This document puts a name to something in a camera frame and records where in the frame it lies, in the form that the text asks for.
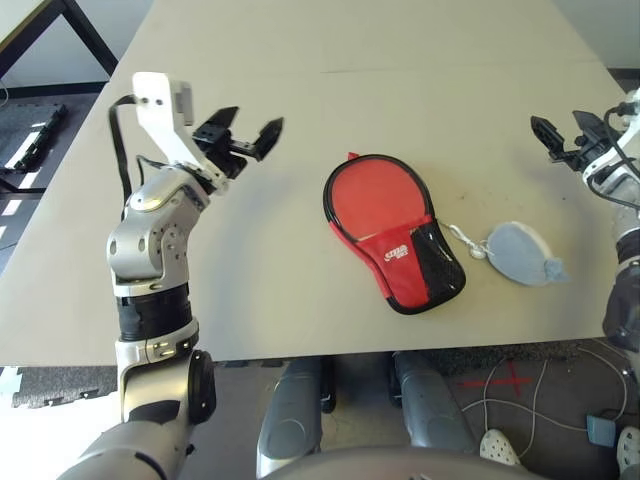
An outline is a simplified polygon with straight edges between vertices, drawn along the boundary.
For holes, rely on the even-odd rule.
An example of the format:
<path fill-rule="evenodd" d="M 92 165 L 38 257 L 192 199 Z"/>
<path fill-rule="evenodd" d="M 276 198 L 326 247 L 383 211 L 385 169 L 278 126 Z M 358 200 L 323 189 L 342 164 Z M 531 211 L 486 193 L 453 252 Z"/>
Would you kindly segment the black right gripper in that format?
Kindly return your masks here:
<path fill-rule="evenodd" d="M 574 110 L 572 114 L 581 132 L 574 140 L 574 144 L 580 146 L 577 150 L 564 150 L 564 137 L 549 120 L 531 116 L 530 126 L 534 136 L 547 149 L 552 163 L 564 163 L 572 171 L 583 173 L 612 145 L 606 126 L 598 116 L 582 110 Z"/>

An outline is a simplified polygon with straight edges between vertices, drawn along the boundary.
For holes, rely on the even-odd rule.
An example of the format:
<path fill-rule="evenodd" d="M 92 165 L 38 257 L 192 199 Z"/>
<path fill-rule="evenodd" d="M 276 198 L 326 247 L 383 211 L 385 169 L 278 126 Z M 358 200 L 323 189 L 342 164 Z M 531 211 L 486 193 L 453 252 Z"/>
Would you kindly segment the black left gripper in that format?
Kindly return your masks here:
<path fill-rule="evenodd" d="M 276 118 L 264 125 L 253 144 L 233 140 L 230 127 L 238 110 L 237 106 L 217 110 L 192 137 L 205 157 L 227 178 L 237 178 L 247 166 L 247 158 L 262 161 L 278 142 L 284 127 L 284 118 Z"/>

